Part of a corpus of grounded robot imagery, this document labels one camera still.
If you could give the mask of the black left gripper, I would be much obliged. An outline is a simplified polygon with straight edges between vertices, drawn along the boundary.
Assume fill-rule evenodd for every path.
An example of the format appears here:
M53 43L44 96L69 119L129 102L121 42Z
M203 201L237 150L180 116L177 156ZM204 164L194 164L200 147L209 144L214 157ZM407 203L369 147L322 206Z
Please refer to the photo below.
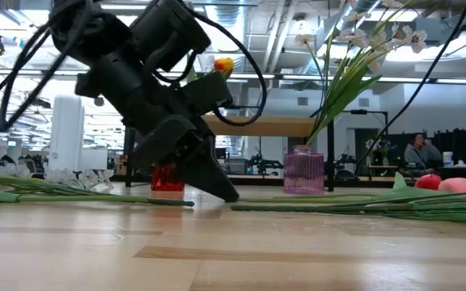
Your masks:
M225 170L226 151L216 146L216 136L202 115L189 111L179 92L182 86L161 84L144 74L143 64L134 58L102 56L86 63L89 70L78 76L75 92L102 95L125 125L143 136L132 153L134 167L173 164L185 183L228 203L239 199Z

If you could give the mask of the purple ribbed glass vase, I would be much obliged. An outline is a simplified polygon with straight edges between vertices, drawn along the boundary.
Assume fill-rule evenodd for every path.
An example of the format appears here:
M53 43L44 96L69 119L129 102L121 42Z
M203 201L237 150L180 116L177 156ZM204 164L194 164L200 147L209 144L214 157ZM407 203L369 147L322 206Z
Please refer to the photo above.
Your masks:
M285 194L324 194L324 156L311 145L295 145L284 157L283 187Z

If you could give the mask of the orange yellow artificial tulip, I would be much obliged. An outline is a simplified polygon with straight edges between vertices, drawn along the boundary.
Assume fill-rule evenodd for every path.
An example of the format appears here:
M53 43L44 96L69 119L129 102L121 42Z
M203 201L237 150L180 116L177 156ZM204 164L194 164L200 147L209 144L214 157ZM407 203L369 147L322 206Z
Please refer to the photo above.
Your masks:
M207 72L206 75L212 73L219 73L222 75L224 80L227 80L234 69L234 61L230 58L219 58L214 60L213 69L210 72ZM194 80L198 79L197 73L195 72L193 66L191 66L188 75L186 76L186 82L190 83Z

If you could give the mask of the white and blue artificial tulip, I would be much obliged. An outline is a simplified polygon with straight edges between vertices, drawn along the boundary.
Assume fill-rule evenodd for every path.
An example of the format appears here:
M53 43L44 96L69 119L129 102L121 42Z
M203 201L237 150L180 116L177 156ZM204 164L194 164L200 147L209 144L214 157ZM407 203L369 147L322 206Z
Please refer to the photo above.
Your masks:
M185 200L162 200L151 199L142 196L75 196L75 195L49 195L33 196L25 194L16 194L13 192L0 191L0 203L19 203L19 202L82 202L82 201L103 201L103 202L124 202L124 203L146 203L152 205L168 206L187 206L193 207L192 201Z

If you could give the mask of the flowers pile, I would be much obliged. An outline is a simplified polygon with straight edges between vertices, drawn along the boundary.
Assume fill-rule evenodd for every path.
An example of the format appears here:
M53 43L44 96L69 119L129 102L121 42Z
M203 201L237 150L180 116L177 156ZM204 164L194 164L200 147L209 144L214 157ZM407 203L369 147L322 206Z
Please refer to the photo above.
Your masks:
M391 51L409 46L418 54L426 48L426 32L414 31L408 25L402 27L396 21L417 1L378 0L384 12L366 32L358 25L370 14L356 10L357 0L341 0L340 13L328 32L323 53L312 49L312 36L296 36L295 41L309 50L323 85L308 145L361 93L382 78L379 68Z

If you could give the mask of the pink artificial tulip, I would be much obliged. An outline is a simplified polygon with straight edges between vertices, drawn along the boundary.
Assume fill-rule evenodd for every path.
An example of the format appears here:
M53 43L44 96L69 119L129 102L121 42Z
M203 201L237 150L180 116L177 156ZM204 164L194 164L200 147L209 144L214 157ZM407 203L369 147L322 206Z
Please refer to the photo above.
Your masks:
M442 180L442 183L439 186L439 191L441 194L448 194L448 193L466 193L466 178L450 178ZM241 198L240 201L242 202L250 202L250 203L272 203L272 202L252 202L253 198Z

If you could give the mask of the wooden shelf with black legs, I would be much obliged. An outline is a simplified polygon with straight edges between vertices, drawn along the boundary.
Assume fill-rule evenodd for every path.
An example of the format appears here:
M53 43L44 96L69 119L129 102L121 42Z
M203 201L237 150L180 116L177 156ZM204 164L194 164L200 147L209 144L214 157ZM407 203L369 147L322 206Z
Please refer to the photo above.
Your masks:
M312 129L314 120L309 117L262 116L254 123L244 127L235 127L220 121L216 116L205 115L204 121L217 135L248 136L248 137L296 137L306 139ZM331 123L327 132L320 140L323 143L322 153L327 155L327 165L330 167L326 185L331 192L334 189L334 126Z

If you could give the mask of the red glass vase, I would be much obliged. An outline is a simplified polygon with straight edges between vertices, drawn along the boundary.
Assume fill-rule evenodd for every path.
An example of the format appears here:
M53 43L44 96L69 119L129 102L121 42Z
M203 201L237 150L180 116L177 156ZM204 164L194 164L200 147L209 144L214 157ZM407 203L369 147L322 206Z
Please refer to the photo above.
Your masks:
M184 181L178 180L174 176L175 166L156 166L152 173L150 188L152 191L161 192L182 192L185 187Z

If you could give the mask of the white round column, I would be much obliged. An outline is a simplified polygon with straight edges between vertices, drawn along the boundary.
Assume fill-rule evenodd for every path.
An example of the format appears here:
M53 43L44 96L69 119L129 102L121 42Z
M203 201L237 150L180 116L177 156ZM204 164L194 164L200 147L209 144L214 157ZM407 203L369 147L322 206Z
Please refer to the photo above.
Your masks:
M78 96L57 95L53 100L49 168L81 169L85 108Z

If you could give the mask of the person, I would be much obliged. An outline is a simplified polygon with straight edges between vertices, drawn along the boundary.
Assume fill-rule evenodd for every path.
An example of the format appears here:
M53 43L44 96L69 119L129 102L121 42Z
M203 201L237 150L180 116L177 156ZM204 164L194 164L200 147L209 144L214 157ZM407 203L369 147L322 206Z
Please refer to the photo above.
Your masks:
M433 174L443 165L443 155L423 133L415 133L404 152L405 162L415 175Z

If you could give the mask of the black partition screen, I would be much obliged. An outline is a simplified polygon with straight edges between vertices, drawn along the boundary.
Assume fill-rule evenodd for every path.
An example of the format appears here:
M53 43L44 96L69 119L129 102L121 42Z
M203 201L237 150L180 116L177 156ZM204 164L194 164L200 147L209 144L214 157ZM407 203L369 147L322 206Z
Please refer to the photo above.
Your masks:
M438 131L433 143L441 152L452 152L454 162L461 160L466 164L466 129Z

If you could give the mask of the black aluminium table frame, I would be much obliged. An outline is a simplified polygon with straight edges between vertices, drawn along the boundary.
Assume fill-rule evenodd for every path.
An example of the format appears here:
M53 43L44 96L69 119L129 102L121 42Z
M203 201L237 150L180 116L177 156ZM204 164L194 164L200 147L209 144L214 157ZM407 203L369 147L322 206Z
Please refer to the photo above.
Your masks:
M273 175L229 175L229 180L234 185L241 186L282 186L284 179ZM112 182L121 182L126 184L132 183L150 183L151 176L133 175L114 175ZM339 188L391 188L395 179L393 177L373 177L369 179L366 176L360 177L359 180L335 180L334 186Z

